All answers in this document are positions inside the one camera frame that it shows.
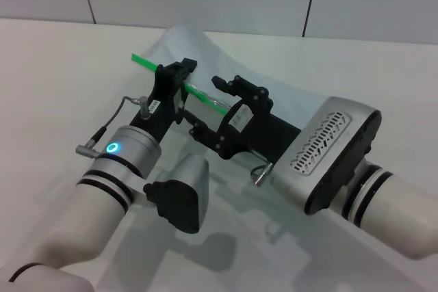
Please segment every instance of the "black stripe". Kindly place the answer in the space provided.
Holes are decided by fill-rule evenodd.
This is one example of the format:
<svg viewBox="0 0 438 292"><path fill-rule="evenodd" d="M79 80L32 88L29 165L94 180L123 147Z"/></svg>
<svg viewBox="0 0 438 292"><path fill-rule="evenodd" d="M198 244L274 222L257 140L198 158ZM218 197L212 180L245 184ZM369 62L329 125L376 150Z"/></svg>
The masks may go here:
<svg viewBox="0 0 438 292"><path fill-rule="evenodd" d="M99 188L105 192L107 192L110 196L112 196L117 202L120 203L120 205L122 206L122 208L125 210L125 214L126 212L128 212L128 204L126 203L126 201L123 199L122 196L120 196L119 194L117 194L117 192L115 192L111 187L108 187L105 184L102 184L101 182L92 180L92 179L81 179L76 185L89 185L89 186L93 186L96 188Z"/></svg>
<svg viewBox="0 0 438 292"><path fill-rule="evenodd" d="M375 164L370 165L365 173L362 175L362 177L357 181L356 185L352 188L350 194L347 197L347 201L342 208L342 217L344 217L344 219L348 220L348 214L350 213L351 207L356 200L357 194L359 194L359 192L361 191L363 184L365 184L366 181L370 179L370 177L373 175L373 173L375 173L380 168L381 167Z"/></svg>
<svg viewBox="0 0 438 292"><path fill-rule="evenodd" d="M9 279L9 282L13 283L15 282L15 280L22 274L24 273L26 270L28 270L29 268L35 267L35 266L39 266L39 265L43 265L42 263L28 263L27 265L22 266L19 270L17 270L14 275L12 275L12 277Z"/></svg>
<svg viewBox="0 0 438 292"><path fill-rule="evenodd" d="M102 177L102 178L105 178L105 179L111 181L113 184L115 184L115 186L120 188L123 191L123 193L126 194L126 196L128 197L129 201L131 201L131 203L134 201L134 195L132 194L131 190L122 181L118 180L116 177L112 176L111 174L108 174L107 172L100 171L100 170L88 170L84 174L84 176L87 176L89 174L91 174L93 176Z"/></svg>
<svg viewBox="0 0 438 292"><path fill-rule="evenodd" d="M123 159L122 157L118 157L117 155L114 154L109 154L109 153L101 153L97 159L110 159L113 160L115 162L119 162L120 164L123 164L125 167L127 167L128 169L130 169L132 171L133 174L135 174L136 176L139 176L140 178L143 178L142 173L139 171L139 169L137 169L134 164L132 164L131 162L128 162L127 160Z"/></svg>
<svg viewBox="0 0 438 292"><path fill-rule="evenodd" d="M363 214L367 210L368 205L370 204L374 194L378 191L378 189L382 186L382 184L390 177L392 176L392 173L389 171L386 171L385 173L381 174L376 181L374 181L374 184L371 186L370 190L367 192L365 197L363 198L361 205L359 205L359 208L357 209L356 216L355 216L355 225L357 227L361 227L361 221Z"/></svg>
<svg viewBox="0 0 438 292"><path fill-rule="evenodd" d="M306 36L307 22L309 21L310 7L312 7L312 1L313 0L309 1L309 6L307 7L306 20L304 22L304 29L302 29L302 37Z"/></svg>

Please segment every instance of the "metal connector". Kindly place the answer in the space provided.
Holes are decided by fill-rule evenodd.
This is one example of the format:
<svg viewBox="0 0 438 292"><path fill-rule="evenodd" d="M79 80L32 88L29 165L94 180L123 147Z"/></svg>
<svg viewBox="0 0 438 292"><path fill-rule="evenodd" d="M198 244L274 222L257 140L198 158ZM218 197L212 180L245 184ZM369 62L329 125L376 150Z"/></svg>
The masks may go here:
<svg viewBox="0 0 438 292"><path fill-rule="evenodd" d="M149 100L146 96L141 96L138 99L140 105L140 116L143 120L148 120L151 117L151 113L149 112Z"/></svg>
<svg viewBox="0 0 438 292"><path fill-rule="evenodd" d="M100 155L100 152L94 150L93 148L88 148L84 145L78 145L76 147L76 153L82 155L83 157L89 157L91 159L96 159Z"/></svg>
<svg viewBox="0 0 438 292"><path fill-rule="evenodd" d="M96 145L96 142L94 139L91 139L87 142L87 144L85 144L86 148L93 148Z"/></svg>
<svg viewBox="0 0 438 292"><path fill-rule="evenodd" d="M262 167L260 170L260 173L255 174L253 177L254 184L258 187L261 186L267 179L267 177L270 175L274 165L272 163L267 163L264 167Z"/></svg>

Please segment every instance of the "cable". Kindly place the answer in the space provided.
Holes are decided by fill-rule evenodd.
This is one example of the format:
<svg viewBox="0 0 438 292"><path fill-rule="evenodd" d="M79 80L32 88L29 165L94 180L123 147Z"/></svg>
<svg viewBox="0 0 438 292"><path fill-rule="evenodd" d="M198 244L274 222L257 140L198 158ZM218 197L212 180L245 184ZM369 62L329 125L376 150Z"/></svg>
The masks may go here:
<svg viewBox="0 0 438 292"><path fill-rule="evenodd" d="M255 172L256 172L256 171L261 170L261 169L263 169L264 167L265 167L265 165L263 164L263 165L259 165L258 167L255 167L254 169L252 169L252 170L251 170L251 173L250 173L251 178L254 178L254 176L255 176Z"/></svg>
<svg viewBox="0 0 438 292"><path fill-rule="evenodd" d="M116 118L116 116L118 115L118 112L120 112L120 110L122 109L123 104L125 103L125 100L132 102L131 97L123 96L122 101L120 102L120 105L118 106L118 108L116 110L116 113L114 113L113 116L108 120L108 122L103 125L105 128L107 128L111 124L111 122Z"/></svg>

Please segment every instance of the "metal pin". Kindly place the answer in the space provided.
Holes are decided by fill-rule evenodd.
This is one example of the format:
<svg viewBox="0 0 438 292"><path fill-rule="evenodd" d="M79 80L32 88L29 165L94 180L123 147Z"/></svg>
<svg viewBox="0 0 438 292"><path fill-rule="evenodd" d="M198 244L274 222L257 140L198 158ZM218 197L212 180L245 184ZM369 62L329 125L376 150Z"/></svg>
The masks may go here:
<svg viewBox="0 0 438 292"><path fill-rule="evenodd" d="M151 117L149 112L149 100L146 96L141 96L139 99L140 116L143 120L148 120Z"/></svg>
<svg viewBox="0 0 438 292"><path fill-rule="evenodd" d="M263 182L266 181L267 177L270 175L272 169L274 167L274 164L267 163L260 171L260 173L254 178L254 184L256 186L261 186Z"/></svg>

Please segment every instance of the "label sticker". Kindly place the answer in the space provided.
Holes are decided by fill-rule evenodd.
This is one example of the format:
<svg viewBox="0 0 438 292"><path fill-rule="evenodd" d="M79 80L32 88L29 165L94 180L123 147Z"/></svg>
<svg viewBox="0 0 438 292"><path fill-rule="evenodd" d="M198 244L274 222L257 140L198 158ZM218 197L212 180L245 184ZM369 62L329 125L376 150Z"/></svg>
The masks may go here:
<svg viewBox="0 0 438 292"><path fill-rule="evenodd" d="M149 105L149 113L153 114L153 112L155 112L159 107L160 103L161 103L160 101L156 101L156 100L152 101L152 103Z"/></svg>
<svg viewBox="0 0 438 292"><path fill-rule="evenodd" d="M245 129L248 122L251 121L254 114L248 105L243 104L234 114L229 124L237 129L240 133Z"/></svg>

